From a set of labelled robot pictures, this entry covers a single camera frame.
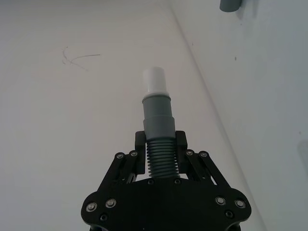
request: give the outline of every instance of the white plastic cap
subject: white plastic cap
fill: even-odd
[[[161,67],[151,67],[143,72],[144,96],[164,94],[169,96],[166,88],[165,72]]]

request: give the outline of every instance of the ribbed hose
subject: ribbed hose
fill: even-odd
[[[174,139],[161,138],[147,142],[150,177],[178,177]]]

